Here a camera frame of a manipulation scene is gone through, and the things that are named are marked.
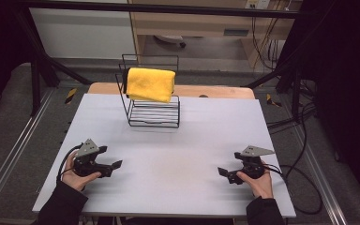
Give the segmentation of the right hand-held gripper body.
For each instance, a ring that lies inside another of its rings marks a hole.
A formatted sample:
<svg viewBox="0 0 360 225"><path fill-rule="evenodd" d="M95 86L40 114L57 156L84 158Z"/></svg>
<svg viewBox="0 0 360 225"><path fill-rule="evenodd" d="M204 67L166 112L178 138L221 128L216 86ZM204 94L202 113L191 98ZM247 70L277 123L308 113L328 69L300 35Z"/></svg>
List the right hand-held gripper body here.
<svg viewBox="0 0 360 225"><path fill-rule="evenodd" d="M261 156L272 155L274 154L274 151L262 147L249 145L242 152L239 153L246 157L244 159L240 159L243 164L241 172L247 174L253 179L257 179L263 175L263 172L265 170L261 160Z"/></svg>

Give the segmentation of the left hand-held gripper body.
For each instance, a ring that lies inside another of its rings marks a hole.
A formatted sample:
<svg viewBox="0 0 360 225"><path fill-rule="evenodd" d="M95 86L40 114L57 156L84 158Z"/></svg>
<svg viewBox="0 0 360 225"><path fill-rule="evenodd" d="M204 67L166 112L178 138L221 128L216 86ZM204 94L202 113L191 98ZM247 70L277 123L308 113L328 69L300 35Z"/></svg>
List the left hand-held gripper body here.
<svg viewBox="0 0 360 225"><path fill-rule="evenodd" d="M98 164L96 158L99 146L91 139L87 139L77 151L74 158L74 172L79 176L87 176L92 173L101 173L100 178L110 177L113 170L111 165Z"/></svg>

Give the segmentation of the black wire rack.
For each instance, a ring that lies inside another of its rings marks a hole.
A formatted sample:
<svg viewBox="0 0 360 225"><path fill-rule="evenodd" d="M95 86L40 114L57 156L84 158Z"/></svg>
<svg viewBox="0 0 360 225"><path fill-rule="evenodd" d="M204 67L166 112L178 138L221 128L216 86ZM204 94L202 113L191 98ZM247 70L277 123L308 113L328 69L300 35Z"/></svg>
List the black wire rack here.
<svg viewBox="0 0 360 225"><path fill-rule="evenodd" d="M130 99L124 93L123 85L123 73L128 68L166 69L176 73L179 68L179 57L171 54L123 54L119 63L120 71L115 74L127 122L131 127L178 128L180 97L172 93L169 103Z"/></svg>

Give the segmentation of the yellow towel with black trim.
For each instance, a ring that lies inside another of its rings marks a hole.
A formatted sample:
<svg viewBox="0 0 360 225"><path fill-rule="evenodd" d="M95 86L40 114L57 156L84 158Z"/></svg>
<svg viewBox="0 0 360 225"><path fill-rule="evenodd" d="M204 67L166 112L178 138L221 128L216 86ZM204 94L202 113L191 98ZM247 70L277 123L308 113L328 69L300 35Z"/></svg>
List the yellow towel with black trim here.
<svg viewBox="0 0 360 225"><path fill-rule="evenodd" d="M176 73L172 70L131 67L123 73L124 93L133 100L169 103Z"/></svg>

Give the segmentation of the person's right hand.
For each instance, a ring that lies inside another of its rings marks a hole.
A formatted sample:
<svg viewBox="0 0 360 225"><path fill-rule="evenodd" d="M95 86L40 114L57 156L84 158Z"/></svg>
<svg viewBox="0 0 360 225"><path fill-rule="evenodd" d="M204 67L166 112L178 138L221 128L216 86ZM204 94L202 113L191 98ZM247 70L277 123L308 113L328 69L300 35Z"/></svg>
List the person's right hand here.
<svg viewBox="0 0 360 225"><path fill-rule="evenodd" d="M237 172L236 175L250 186L252 193L256 198L274 198L272 178L269 170L265 169L263 175L257 179L253 179L243 172Z"/></svg>

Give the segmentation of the person's left hand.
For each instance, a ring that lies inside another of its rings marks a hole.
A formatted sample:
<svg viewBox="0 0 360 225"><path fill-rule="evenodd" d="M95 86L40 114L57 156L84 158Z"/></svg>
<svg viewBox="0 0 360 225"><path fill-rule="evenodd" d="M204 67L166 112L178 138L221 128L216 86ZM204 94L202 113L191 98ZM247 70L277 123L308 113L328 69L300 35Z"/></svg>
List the person's left hand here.
<svg viewBox="0 0 360 225"><path fill-rule="evenodd" d="M78 191L82 191L83 188L90 182L96 180L101 176L100 172L94 172L87 176L79 176L73 171L74 158L76 153L73 152L69 155L66 161L66 166L62 174L62 181Z"/></svg>

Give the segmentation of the yellow black floor tape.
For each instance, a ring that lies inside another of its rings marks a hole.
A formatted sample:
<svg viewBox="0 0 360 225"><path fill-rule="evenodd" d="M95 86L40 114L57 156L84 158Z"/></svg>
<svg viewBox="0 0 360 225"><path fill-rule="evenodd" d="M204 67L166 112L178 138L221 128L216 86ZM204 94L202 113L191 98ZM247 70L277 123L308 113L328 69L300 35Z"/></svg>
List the yellow black floor tape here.
<svg viewBox="0 0 360 225"><path fill-rule="evenodd" d="M274 105L276 107L282 107L282 104L280 102L274 101L270 94L266 94L266 103L268 105Z"/></svg>
<svg viewBox="0 0 360 225"><path fill-rule="evenodd" d="M76 92L77 92L77 88L72 88L72 89L69 90L69 92L67 94L67 97L65 99L65 104L70 104L70 102L74 98Z"/></svg>

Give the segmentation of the wooden table board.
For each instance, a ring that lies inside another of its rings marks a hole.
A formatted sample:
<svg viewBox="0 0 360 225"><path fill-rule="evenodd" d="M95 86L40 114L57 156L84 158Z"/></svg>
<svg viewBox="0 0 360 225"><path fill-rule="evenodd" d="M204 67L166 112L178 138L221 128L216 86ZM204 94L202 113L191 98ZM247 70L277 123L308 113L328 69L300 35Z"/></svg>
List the wooden table board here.
<svg viewBox="0 0 360 225"><path fill-rule="evenodd" d="M175 95L179 97L208 98L241 98L254 99L255 95L249 88L230 87L220 85L180 85L174 87ZM95 82L90 85L88 94L113 94L119 95L120 90L116 82Z"/></svg>

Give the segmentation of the black metal stand leg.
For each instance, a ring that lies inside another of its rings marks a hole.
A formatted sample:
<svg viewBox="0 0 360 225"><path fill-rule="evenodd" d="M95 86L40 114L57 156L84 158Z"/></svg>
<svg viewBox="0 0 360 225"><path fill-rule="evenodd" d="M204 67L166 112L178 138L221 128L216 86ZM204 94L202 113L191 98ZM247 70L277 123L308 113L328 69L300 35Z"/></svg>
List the black metal stand leg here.
<svg viewBox="0 0 360 225"><path fill-rule="evenodd" d="M300 62L284 63L282 66L277 67L274 71L270 72L267 75L264 75L260 79L246 84L245 88L254 89L259 85L264 84L279 76L276 90L279 94L283 94L288 89L292 89L291 116L293 121L299 122L301 119L301 116L299 115L301 70L302 64Z"/></svg>
<svg viewBox="0 0 360 225"><path fill-rule="evenodd" d="M12 9L12 14L16 18L18 25L21 27L21 33L25 35L24 39L30 46L31 51L30 63L33 94L32 116L36 115L41 108L40 78L43 78L49 87L57 87L60 81L55 71L59 70L82 84L89 85L93 83L78 73L70 70L68 67L60 64L45 52L38 30L36 29L28 9L25 7L16 7Z"/></svg>

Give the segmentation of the white cabinet panel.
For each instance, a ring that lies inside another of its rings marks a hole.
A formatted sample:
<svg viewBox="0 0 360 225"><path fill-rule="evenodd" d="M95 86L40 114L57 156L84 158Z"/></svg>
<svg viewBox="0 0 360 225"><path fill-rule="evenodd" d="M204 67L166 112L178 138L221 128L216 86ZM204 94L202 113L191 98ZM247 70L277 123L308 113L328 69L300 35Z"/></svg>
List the white cabinet panel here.
<svg viewBox="0 0 360 225"><path fill-rule="evenodd" d="M135 53L130 17L125 12L31 8L50 57L119 59Z"/></svg>

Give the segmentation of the office chair base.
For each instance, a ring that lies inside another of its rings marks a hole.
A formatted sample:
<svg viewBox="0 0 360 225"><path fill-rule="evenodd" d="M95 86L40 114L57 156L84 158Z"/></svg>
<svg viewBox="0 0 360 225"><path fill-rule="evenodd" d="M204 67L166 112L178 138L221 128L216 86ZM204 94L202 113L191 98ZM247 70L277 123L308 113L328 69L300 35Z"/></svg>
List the office chair base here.
<svg viewBox="0 0 360 225"><path fill-rule="evenodd" d="M177 44L181 48L185 48L187 46L186 42L183 40L181 36L156 36L156 38L160 41L164 41L171 44Z"/></svg>

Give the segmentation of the light wooden desk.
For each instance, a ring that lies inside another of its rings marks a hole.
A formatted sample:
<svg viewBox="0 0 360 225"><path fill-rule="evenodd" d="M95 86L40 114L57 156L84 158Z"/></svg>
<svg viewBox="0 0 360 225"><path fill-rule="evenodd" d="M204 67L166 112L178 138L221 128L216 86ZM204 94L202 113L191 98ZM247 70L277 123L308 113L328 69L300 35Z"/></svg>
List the light wooden desk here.
<svg viewBox="0 0 360 225"><path fill-rule="evenodd" d="M247 0L127 0L130 4L171 5L213 8L245 8ZM270 0L268 9L279 11L297 10L297 0ZM263 53L271 40L285 40L293 19L241 18L233 16L189 15L166 13L130 14L136 52L143 51L142 39L147 36L184 36L238 38L243 44L249 66L261 64Z"/></svg>

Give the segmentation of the aluminium floor rail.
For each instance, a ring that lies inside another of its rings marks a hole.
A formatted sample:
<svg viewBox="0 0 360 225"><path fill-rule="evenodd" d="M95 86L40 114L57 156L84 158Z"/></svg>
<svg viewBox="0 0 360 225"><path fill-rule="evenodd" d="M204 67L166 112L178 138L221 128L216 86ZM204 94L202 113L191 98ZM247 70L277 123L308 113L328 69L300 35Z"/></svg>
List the aluminium floor rail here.
<svg viewBox="0 0 360 225"><path fill-rule="evenodd" d="M8 180L10 174L13 171L13 168L17 164L19 158L21 157L24 148L31 139L34 130L38 126L38 123L41 117L44 115L46 109L48 108L53 94L56 92L55 88L48 88L44 93L42 100L40 101L40 108L37 110L36 114L31 116L27 124L25 125L22 133L20 134L17 141L14 143L10 149L4 163L0 167L0 192L2 191L6 181Z"/></svg>
<svg viewBox="0 0 360 225"><path fill-rule="evenodd" d="M302 150L304 151L303 157L318 190L322 194L323 205L332 221L332 224L347 225L347 219L338 204L336 196L323 173L322 167L315 158L312 148L308 144L307 133L301 127L296 127L294 129L294 133L302 146Z"/></svg>

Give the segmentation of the white wall socket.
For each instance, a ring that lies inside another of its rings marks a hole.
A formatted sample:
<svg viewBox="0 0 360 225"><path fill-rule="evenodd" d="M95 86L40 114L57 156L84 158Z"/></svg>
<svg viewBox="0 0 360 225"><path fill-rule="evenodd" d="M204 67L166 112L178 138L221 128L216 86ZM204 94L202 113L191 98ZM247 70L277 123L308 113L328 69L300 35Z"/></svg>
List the white wall socket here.
<svg viewBox="0 0 360 225"><path fill-rule="evenodd" d="M245 8L268 9L270 0L247 0Z"/></svg>

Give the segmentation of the black metal frame crossbar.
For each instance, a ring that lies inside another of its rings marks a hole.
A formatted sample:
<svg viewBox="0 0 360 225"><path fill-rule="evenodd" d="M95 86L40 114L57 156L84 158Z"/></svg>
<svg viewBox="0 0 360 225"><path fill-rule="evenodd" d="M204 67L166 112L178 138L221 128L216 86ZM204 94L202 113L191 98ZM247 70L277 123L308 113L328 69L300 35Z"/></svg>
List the black metal frame crossbar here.
<svg viewBox="0 0 360 225"><path fill-rule="evenodd" d="M114 12L166 13L189 15L215 15L254 18L305 19L311 16L307 11L279 11L268 9L241 9L224 7L191 7L149 4L122 4L99 2L75 2L52 0L16 0L15 3L25 8L48 8L68 10L94 10Z"/></svg>

